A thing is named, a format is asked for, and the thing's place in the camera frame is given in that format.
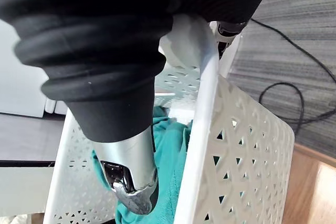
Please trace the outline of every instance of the triangular hole pattern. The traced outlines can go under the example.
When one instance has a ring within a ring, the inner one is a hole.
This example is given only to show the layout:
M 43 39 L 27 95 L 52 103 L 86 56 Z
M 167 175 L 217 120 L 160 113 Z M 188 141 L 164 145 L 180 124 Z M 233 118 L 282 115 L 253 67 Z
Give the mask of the triangular hole pattern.
M 229 179 L 229 172 L 224 175 L 223 179 Z
M 217 139 L 223 140 L 223 131 L 221 131 L 217 137 Z
M 235 128 L 237 124 L 238 124 L 237 120 L 232 118 L 232 127 Z
M 213 158 L 214 158 L 215 165 L 217 165 L 217 163 L 219 161 L 219 157 L 218 156 L 213 156 Z
M 225 199 L 225 195 L 219 196 L 219 203 L 221 204 L 223 202 L 223 200 Z

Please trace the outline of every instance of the wooden floor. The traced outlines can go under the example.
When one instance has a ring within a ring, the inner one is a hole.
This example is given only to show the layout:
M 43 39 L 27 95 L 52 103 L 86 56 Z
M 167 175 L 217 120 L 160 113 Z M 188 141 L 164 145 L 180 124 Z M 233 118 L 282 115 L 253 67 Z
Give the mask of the wooden floor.
M 282 224 L 336 224 L 336 168 L 295 148 Z

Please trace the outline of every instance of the white plastic part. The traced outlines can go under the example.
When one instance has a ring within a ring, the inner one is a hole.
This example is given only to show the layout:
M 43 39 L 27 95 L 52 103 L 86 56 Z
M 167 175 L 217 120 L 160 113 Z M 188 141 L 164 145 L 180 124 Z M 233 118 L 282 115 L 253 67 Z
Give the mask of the white plastic part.
M 114 218 L 114 193 L 98 181 L 92 142 L 68 111 L 56 157 L 44 224 L 104 223 Z
M 202 19 L 176 16 L 160 51 L 168 64 L 155 80 L 155 104 L 180 121 L 194 117 L 174 223 L 280 224 L 292 129 L 218 73 L 215 38 Z M 68 112 L 44 224 L 113 217 L 115 197 L 98 182 L 91 151 Z

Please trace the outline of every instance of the black fabric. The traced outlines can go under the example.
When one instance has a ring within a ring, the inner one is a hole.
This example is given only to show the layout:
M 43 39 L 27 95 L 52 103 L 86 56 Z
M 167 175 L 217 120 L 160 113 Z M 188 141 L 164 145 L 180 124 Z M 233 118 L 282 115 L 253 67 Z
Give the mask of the black fabric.
M 0 18 L 21 38 L 19 60 L 48 74 L 42 91 L 65 101 L 88 138 L 115 142 L 151 123 L 165 64 L 157 48 L 173 14 L 243 23 L 260 1 L 0 0 Z

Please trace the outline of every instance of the perforated basket wall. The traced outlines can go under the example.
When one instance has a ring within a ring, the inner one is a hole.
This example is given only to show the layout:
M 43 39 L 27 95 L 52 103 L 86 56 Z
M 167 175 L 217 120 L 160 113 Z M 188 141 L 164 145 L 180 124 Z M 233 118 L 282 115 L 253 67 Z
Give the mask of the perforated basket wall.
M 117 203 L 93 170 L 93 147 L 68 111 L 51 181 L 44 224 L 104 223 Z
M 194 223 L 281 223 L 292 129 L 219 76 Z

